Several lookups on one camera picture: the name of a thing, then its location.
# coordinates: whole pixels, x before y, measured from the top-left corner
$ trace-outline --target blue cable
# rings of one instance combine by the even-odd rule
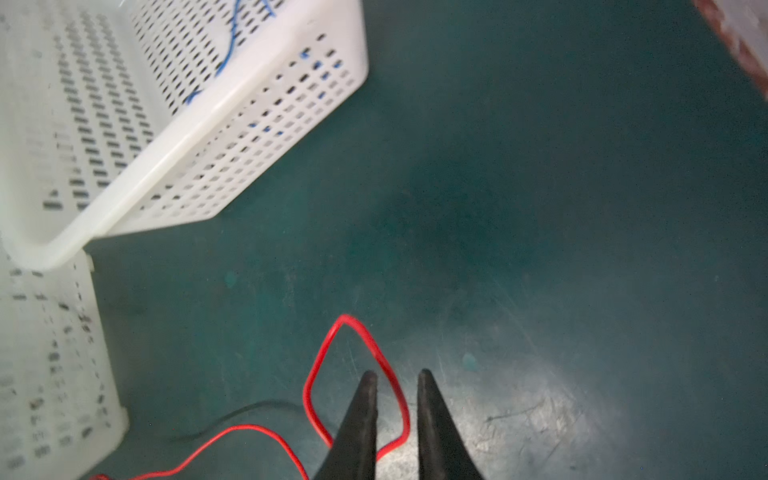
[[[270,6],[269,0],[261,0],[264,2],[264,6],[266,7],[266,10],[272,15],[273,17],[277,17],[275,15],[275,11]],[[230,47],[227,49],[227,56],[224,57],[224,60],[221,62],[221,65],[219,65],[219,68],[216,69],[216,76],[218,77],[219,74],[224,70],[224,67],[227,66],[227,63],[229,63],[230,58],[232,58],[232,54],[235,51],[235,41],[237,40],[237,13],[240,10],[240,0],[235,0],[235,8],[232,12],[232,36],[230,38]],[[190,93],[185,99],[184,103],[189,105],[192,103],[192,99],[198,96],[202,90],[197,90],[196,88],[192,93]]]

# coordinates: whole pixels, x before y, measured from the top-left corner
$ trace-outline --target perforated basket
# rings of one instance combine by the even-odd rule
[[[78,478],[128,427],[85,254],[39,273],[0,250],[0,332],[0,478]]]
[[[46,270],[94,237],[216,215],[366,78],[359,0],[235,4],[2,3],[0,230],[15,263]]]

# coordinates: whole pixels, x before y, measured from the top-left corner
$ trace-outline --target dirty white basket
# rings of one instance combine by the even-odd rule
[[[0,250],[0,332],[0,478],[79,478],[128,427],[85,254],[39,273]]]
[[[216,215],[366,78],[359,0],[242,0],[216,75],[234,6],[2,2],[0,231],[18,265]]]

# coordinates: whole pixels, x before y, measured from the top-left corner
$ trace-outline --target red wire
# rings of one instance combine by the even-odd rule
[[[348,325],[352,327],[352,329],[357,332],[358,335],[360,335],[360,338],[362,338],[363,342],[368,347],[368,350],[370,350],[371,354],[373,355],[373,358],[376,359],[376,361],[379,363],[379,365],[382,367],[382,370],[384,370],[384,374],[386,375],[386,378],[389,380],[389,384],[392,385],[392,390],[395,391],[395,396],[397,397],[397,403],[400,407],[400,415],[402,415],[402,433],[400,436],[394,440],[392,440],[390,443],[384,445],[376,454],[376,461],[381,460],[384,455],[387,455],[392,450],[397,449],[402,444],[406,443],[408,440],[408,436],[411,433],[411,415],[408,411],[408,403],[406,402],[406,396],[403,395],[402,389],[400,388],[400,382],[397,381],[397,376],[395,375],[394,370],[392,370],[392,367],[389,365],[389,362],[387,362],[386,357],[384,357],[384,354],[382,353],[381,349],[379,349],[379,346],[376,345],[376,341],[371,336],[368,329],[365,328],[365,326],[358,321],[358,319],[349,316],[349,315],[341,315],[336,322],[331,327],[331,330],[326,335],[326,339],[323,340],[323,344],[320,346],[320,351],[317,353],[317,358],[315,359],[315,363],[312,365],[312,369],[310,370],[310,374],[306,379],[306,383],[304,384],[304,392],[303,392],[303,401],[304,401],[304,409],[306,410],[306,416],[310,419],[310,423],[312,423],[312,426],[317,431],[317,434],[320,435],[320,438],[323,439],[323,441],[328,445],[329,447],[333,444],[333,438],[328,433],[328,430],[325,426],[321,423],[320,419],[317,417],[317,414],[315,413],[315,408],[312,406],[312,385],[315,382],[315,378],[317,377],[317,373],[320,370],[320,366],[323,364],[323,360],[326,358],[326,354],[328,353],[328,348],[331,345],[331,342],[333,341],[333,338],[336,336],[336,334],[339,332],[339,329],[342,325]],[[236,430],[256,430],[257,432],[262,432],[265,435],[269,435],[273,439],[277,440],[277,443],[280,444],[280,446],[285,449],[286,453],[290,457],[291,460],[293,460],[293,463],[296,465],[296,468],[299,469],[299,473],[301,474],[301,478],[303,480],[310,480],[310,478],[306,475],[306,470],[304,469],[304,465],[301,464],[301,461],[296,456],[295,453],[293,453],[293,450],[288,446],[288,443],[278,435],[277,433],[273,432],[272,430],[262,427],[261,425],[251,425],[251,424],[242,424],[242,425],[234,425],[229,427],[228,429],[223,430],[221,433],[214,436],[212,439],[205,442],[203,445],[200,446],[197,450],[195,450],[192,455],[188,456],[186,460],[184,460],[182,463],[179,464],[176,468],[173,468],[171,470],[166,470],[164,472],[150,472],[145,473],[143,475],[139,475],[138,477],[130,478],[129,480],[147,480],[148,478],[160,478],[160,477],[170,477],[172,475],[176,475],[178,472],[181,472],[184,470],[199,454],[201,454],[205,449],[210,447],[212,444],[214,444],[216,441],[218,441],[221,437],[225,436],[227,433],[235,432]],[[98,474],[91,477],[91,480],[111,480],[111,478],[107,477],[104,474]]]
[[[333,324],[331,330],[328,331],[326,339],[323,340],[323,344],[320,346],[320,351],[317,353],[317,358],[315,358],[315,363],[312,365],[310,374],[307,376],[306,383],[304,384],[304,410],[306,411],[306,416],[308,419],[310,419],[312,426],[315,427],[317,433],[330,448],[330,446],[333,444],[333,438],[331,437],[331,434],[328,433],[328,430],[325,426],[323,426],[323,423],[315,413],[315,407],[312,405],[312,385],[315,382],[317,373],[320,371],[320,366],[323,364],[323,360],[326,358],[328,348],[331,346],[333,338],[339,332],[339,329],[342,325],[352,327],[352,329],[355,330],[358,335],[360,335],[360,338],[366,344],[368,350],[370,350],[373,358],[376,359],[376,361],[379,363],[379,366],[381,366],[382,370],[384,370],[384,375],[386,375],[386,378],[389,380],[389,384],[392,386],[392,390],[395,392],[395,397],[397,397],[397,403],[400,407],[400,415],[402,416],[402,433],[398,438],[384,445],[376,453],[376,461],[379,461],[384,458],[384,455],[387,455],[392,450],[397,449],[406,443],[408,440],[408,435],[411,434],[411,415],[408,411],[406,396],[402,393],[400,382],[397,381],[397,376],[395,375],[394,370],[392,370],[392,367],[389,365],[389,362],[387,362],[386,357],[384,357],[384,354],[382,353],[381,349],[379,349],[379,346],[376,345],[376,341],[373,339],[368,329],[355,317],[350,315],[341,315]]]

